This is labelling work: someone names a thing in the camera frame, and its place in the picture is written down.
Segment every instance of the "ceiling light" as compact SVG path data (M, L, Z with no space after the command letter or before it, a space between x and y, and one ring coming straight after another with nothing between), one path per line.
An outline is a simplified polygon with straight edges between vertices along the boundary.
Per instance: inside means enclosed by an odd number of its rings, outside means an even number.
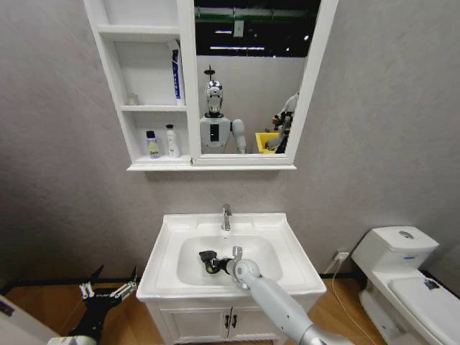
M209 47L211 50L265 50L265 47Z

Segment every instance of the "ceiling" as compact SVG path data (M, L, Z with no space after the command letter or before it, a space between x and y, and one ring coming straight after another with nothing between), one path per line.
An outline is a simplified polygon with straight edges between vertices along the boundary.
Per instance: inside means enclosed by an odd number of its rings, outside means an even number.
M305 57L320 1L195 0L197 55ZM235 21L243 21L235 37Z

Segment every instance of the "sink basin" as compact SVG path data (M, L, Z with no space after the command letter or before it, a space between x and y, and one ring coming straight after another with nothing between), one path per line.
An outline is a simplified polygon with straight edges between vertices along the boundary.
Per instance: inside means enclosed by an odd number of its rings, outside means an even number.
M233 257L233 246L244 249L244 258L258 263L267 278L279 280L282 275L280 262L270 241L255 235L200 236L186 239L180 248L178 278L191 285L232 285L229 275L219 272L215 275L206 273L197 253L212 249L218 258Z
M291 295L326 291L284 213L240 213L230 217L231 230L221 229L221 214L165 215L142 276L137 297L163 298L248 296L223 270L206 273L199 252L213 250L219 259L232 257L233 246L253 259L265 277Z

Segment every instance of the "cabinet door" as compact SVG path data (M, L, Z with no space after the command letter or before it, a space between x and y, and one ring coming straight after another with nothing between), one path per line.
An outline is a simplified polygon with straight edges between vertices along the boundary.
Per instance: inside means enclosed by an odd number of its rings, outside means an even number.
M173 341L220 341L229 333L231 308L162 309Z
M233 307L229 339L284 339L273 322L258 307Z

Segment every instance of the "toilet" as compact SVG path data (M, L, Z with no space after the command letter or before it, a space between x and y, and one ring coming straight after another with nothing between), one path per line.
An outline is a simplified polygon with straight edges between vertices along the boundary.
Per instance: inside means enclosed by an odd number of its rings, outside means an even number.
M361 304L388 344L460 344L460 300L418 270L437 246L392 226L369 231L351 255L368 278Z

